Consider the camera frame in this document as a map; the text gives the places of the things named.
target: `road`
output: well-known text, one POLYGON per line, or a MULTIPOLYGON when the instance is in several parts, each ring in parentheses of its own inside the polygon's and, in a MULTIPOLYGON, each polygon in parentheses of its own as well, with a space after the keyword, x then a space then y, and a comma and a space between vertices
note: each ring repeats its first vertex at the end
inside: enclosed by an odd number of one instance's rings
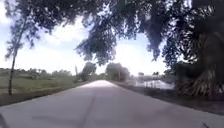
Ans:
POLYGON ((224 128, 224 117, 96 81, 0 108, 3 128, 224 128))

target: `distant tree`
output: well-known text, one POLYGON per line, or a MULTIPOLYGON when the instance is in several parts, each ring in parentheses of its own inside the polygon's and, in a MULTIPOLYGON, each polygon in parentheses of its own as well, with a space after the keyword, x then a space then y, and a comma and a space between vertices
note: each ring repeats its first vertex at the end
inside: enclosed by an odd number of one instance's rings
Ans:
POLYGON ((165 75, 174 75, 174 71, 172 69, 167 69, 164 71, 165 75))
POLYGON ((71 76, 71 75, 72 75, 72 73, 70 71, 66 71, 66 70, 52 72, 52 76, 56 76, 56 77, 66 77, 66 76, 71 76))
POLYGON ((138 80, 139 80, 139 82, 143 82, 144 81, 144 73, 143 72, 139 72, 138 73, 138 80))
POLYGON ((78 68, 76 65, 75 65, 75 75, 78 75, 78 68))
POLYGON ((125 81, 130 73, 127 68, 120 63, 110 63, 107 65, 106 73, 109 79, 115 81, 125 81))
POLYGON ((144 73, 143 72, 139 72, 138 75, 139 76, 144 76, 144 73))
POLYGON ((80 74, 83 81, 87 81, 91 75, 96 72, 96 64, 87 62, 80 74))
POLYGON ((40 71, 40 74, 41 74, 42 76, 46 76, 46 75, 47 75, 47 71, 44 70, 44 69, 42 69, 42 70, 40 71))
POLYGON ((153 72, 152 75, 158 76, 159 75, 159 72, 153 72))

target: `field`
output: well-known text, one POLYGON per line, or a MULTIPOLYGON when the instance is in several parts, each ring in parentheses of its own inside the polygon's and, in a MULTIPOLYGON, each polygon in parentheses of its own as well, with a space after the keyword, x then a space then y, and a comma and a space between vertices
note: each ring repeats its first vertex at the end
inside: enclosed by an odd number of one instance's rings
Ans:
POLYGON ((0 106, 50 95, 84 83, 74 83, 74 76, 52 77, 48 79, 13 79, 13 95, 7 94, 8 76, 0 76, 0 106))

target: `tree trunk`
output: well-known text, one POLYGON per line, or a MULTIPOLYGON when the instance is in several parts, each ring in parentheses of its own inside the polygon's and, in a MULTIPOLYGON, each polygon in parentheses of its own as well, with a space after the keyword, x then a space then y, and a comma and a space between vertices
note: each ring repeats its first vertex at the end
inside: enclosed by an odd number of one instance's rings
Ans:
POLYGON ((14 67, 15 67, 17 52, 18 52, 18 50, 13 55, 12 67, 11 67, 10 76, 9 76, 8 94, 10 96, 12 95, 12 79, 13 79, 13 74, 14 74, 14 67))

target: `tree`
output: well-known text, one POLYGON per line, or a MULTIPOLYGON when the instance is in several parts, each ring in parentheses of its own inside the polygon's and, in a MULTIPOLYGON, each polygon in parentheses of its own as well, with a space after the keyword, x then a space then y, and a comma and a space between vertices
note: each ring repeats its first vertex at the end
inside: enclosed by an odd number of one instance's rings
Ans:
POLYGON ((78 75, 78 68, 77 68, 77 66, 75 66, 75 75, 76 76, 78 75))
POLYGON ((152 75, 158 76, 159 75, 159 72, 153 72, 152 75))
POLYGON ((129 77, 129 71, 120 63, 110 63, 107 65, 106 73, 109 79, 115 81, 125 81, 129 77))
POLYGON ((34 45, 34 39, 39 39, 39 36, 36 33, 38 29, 35 27, 35 22, 32 21, 31 17, 29 17, 29 14, 22 16, 23 14, 18 10, 12 10, 8 1, 6 1, 6 8, 7 16, 12 18, 14 21, 10 28, 11 39, 10 41, 7 41, 8 48, 7 54, 5 55, 6 59, 13 57, 8 86, 8 94, 12 95, 12 79, 18 50, 22 48, 25 41, 29 42, 32 47, 34 45))
POLYGON ((165 42, 162 55, 167 66, 183 56, 191 66, 202 69, 193 85, 186 84, 192 85, 188 94, 212 96, 223 90, 224 83, 223 6, 223 0, 18 0, 14 8, 24 16, 32 12, 38 27, 49 31, 82 15, 84 26, 91 29, 77 52, 88 60, 96 57, 100 65, 114 59, 119 38, 145 34, 147 50, 155 60, 165 42))
POLYGON ((87 81, 91 75, 93 75, 96 72, 96 64, 92 62, 87 62, 85 64, 85 67, 82 70, 81 79, 83 81, 87 81))
POLYGON ((72 75, 72 73, 67 70, 60 70, 60 71, 52 72, 52 76, 56 76, 56 77, 66 77, 66 76, 71 76, 71 75, 72 75))
POLYGON ((139 82, 144 82, 144 73, 143 72, 139 72, 138 73, 138 79, 139 79, 139 82))

